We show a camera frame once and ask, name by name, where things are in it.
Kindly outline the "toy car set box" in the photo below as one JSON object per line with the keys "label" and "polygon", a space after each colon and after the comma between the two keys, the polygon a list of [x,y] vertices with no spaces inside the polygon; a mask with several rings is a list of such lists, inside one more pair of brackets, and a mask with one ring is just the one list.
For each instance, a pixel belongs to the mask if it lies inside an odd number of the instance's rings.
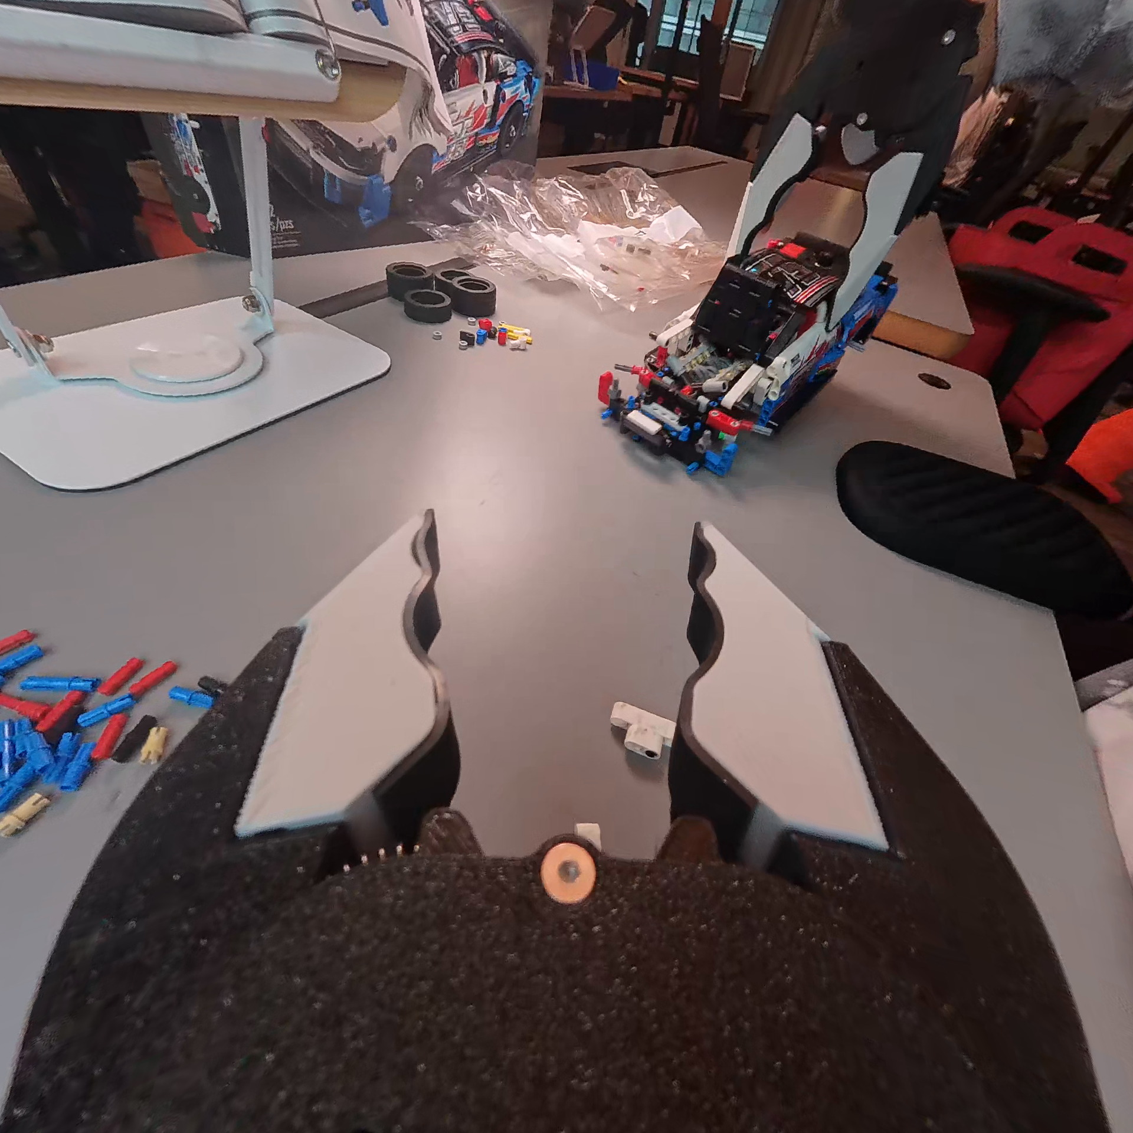
{"label": "toy car set box", "polygon": [[499,163],[534,163],[553,2],[420,3],[449,126],[407,98],[367,121],[267,119],[275,257],[416,243],[423,205]]}

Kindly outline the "group of assorted small bricks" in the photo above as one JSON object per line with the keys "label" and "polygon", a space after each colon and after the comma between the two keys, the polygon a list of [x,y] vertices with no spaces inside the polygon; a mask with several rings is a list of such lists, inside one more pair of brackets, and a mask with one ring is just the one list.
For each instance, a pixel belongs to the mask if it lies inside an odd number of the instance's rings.
{"label": "group of assorted small bricks", "polygon": [[531,330],[522,324],[509,321],[496,321],[489,317],[463,317],[457,328],[457,349],[472,350],[495,342],[510,352],[525,352],[534,344]]}

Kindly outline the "toy brick race car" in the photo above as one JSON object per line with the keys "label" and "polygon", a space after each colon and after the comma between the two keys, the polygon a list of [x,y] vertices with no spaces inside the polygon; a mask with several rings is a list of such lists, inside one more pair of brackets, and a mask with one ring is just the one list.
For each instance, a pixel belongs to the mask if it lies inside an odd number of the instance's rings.
{"label": "toy brick race car", "polygon": [[849,250],[812,234],[730,257],[635,366],[599,379],[602,419],[687,474],[727,475],[745,435],[772,438],[863,350],[900,290],[882,261],[839,319]]}

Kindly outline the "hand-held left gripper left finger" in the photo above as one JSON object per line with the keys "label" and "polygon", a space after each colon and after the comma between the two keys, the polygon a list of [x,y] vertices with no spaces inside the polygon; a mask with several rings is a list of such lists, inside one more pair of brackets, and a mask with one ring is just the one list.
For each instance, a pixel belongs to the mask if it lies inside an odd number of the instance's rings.
{"label": "hand-held left gripper left finger", "polygon": [[410,856],[451,806],[461,747],[446,676],[435,510],[412,516],[298,623],[234,822],[242,840],[333,827],[358,857]]}

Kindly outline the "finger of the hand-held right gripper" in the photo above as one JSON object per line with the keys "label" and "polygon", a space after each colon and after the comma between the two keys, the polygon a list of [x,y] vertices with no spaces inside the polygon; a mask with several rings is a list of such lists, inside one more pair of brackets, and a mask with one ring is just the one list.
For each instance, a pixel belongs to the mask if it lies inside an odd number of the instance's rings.
{"label": "finger of the hand-held right gripper", "polygon": [[795,113],[746,185],[730,237],[730,257],[747,255],[754,237],[774,217],[786,192],[806,177],[813,159],[815,126]]}
{"label": "finger of the hand-held right gripper", "polygon": [[837,285],[831,295],[831,327],[836,329],[861,297],[907,224],[907,206],[924,154],[918,150],[876,152],[850,166],[861,180],[861,223],[854,241],[836,258]]}

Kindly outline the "grey desk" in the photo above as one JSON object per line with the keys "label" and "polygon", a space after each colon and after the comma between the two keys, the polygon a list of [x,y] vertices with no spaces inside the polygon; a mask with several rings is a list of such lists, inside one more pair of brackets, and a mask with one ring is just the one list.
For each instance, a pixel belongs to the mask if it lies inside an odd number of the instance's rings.
{"label": "grey desk", "polygon": [[443,625],[432,656],[461,742],[457,807],[495,854],[579,820],[643,858],[668,828],[664,773],[628,760],[615,701],[669,715],[693,671],[695,522],[850,644],[1013,857],[1078,1002],[1099,1080],[1130,1061],[1131,896],[1051,615],[897,557],[843,516],[835,467],[892,440],[1009,465],[975,375],[874,341],[782,437],[726,478],[640,458],[596,385],[689,298],[601,311],[570,285],[498,283],[527,353],[461,353],[384,301],[337,323],[387,376],[106,492],[3,465],[3,636],[46,673],[138,656],[235,677],[405,520],[435,511]]}

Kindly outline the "pile of small brick pins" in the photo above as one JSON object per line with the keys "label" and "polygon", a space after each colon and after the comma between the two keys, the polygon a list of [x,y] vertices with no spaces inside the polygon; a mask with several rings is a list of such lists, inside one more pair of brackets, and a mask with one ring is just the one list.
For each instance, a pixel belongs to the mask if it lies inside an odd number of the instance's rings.
{"label": "pile of small brick pins", "polygon": [[175,658],[134,656],[110,671],[52,673],[36,630],[1,638],[1,837],[14,839],[55,804],[78,794],[115,765],[156,768],[173,752],[171,729],[147,713],[156,695],[195,710],[213,708],[226,683],[209,675],[181,681]]}

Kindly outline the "red office chair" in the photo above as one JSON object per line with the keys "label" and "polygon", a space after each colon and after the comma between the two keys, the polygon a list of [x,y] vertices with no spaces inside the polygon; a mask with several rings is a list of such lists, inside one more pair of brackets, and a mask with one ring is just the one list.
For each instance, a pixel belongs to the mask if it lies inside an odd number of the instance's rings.
{"label": "red office chair", "polygon": [[973,327],[954,362],[987,380],[1020,321],[1046,310],[1049,294],[1073,293],[1106,314],[1087,319],[1055,303],[1051,327],[999,400],[1006,425],[1040,432],[1131,347],[1131,234],[1022,205],[987,228],[957,225],[948,251]]}

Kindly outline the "white brick connector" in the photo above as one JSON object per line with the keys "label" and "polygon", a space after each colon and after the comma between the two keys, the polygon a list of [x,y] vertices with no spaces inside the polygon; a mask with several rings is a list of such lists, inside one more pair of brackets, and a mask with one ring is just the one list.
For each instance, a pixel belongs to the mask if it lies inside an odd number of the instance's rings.
{"label": "white brick connector", "polygon": [[675,721],[625,701],[614,703],[610,726],[623,734],[628,753],[653,762],[659,762],[672,750],[677,732]]}

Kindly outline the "crumpled clear plastic bag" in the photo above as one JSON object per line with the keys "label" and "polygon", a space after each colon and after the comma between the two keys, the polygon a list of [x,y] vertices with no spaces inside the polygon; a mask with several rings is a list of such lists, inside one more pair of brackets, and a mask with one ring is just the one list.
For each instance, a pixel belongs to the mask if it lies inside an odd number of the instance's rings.
{"label": "crumpled clear plastic bag", "polygon": [[411,223],[482,265],[567,282],[602,308],[627,310],[702,294],[728,252],[655,177],[630,165],[536,177],[514,177],[507,165],[422,205]]}

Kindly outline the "white book stand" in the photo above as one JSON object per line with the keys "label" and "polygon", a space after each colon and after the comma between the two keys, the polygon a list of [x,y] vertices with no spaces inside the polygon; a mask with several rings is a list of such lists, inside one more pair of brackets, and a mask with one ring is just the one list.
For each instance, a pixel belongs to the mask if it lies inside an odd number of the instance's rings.
{"label": "white book stand", "polygon": [[249,236],[242,293],[57,336],[1,311],[3,455],[68,492],[123,486],[390,373],[390,355],[276,297],[266,120],[366,121],[398,64],[224,16],[127,19],[112,6],[3,2],[3,103],[202,111],[239,126]]}

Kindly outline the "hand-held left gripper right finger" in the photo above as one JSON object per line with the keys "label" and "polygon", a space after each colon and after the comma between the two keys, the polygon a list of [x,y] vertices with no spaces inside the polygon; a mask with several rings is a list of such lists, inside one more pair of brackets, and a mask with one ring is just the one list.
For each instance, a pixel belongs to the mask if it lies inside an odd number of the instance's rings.
{"label": "hand-held left gripper right finger", "polygon": [[673,819],[713,828],[727,863],[769,870],[790,837],[888,852],[833,641],[713,523],[695,524],[668,789]]}

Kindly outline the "person's right forearm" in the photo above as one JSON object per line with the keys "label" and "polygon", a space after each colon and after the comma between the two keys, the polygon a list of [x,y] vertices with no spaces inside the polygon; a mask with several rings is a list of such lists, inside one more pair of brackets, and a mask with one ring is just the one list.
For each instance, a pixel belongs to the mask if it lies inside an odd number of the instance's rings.
{"label": "person's right forearm", "polygon": [[1132,3],[999,1],[993,78],[1054,78],[1123,95],[1132,82]]}

